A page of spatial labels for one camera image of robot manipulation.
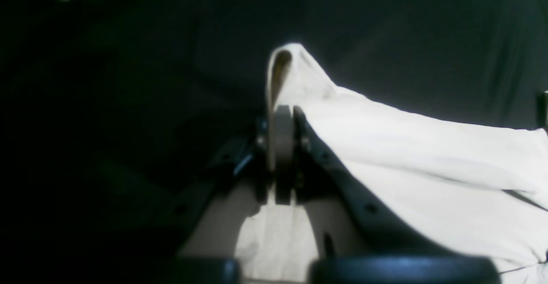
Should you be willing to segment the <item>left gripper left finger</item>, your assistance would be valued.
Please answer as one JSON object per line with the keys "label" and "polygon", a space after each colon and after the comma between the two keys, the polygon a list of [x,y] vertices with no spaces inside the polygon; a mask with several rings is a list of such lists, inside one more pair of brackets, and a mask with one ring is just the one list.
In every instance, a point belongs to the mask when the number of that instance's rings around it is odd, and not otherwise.
{"label": "left gripper left finger", "polygon": [[206,110],[176,130],[171,239],[178,257],[231,258],[245,219],[266,204],[266,110]]}

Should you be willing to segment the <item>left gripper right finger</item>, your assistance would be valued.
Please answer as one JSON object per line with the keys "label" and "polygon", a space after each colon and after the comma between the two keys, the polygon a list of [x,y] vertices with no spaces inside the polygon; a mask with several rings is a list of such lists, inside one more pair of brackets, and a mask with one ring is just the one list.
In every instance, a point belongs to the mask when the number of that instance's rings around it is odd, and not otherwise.
{"label": "left gripper right finger", "polygon": [[302,205],[323,257],[448,257],[452,251],[405,223],[343,165],[303,110],[283,106],[283,204]]}

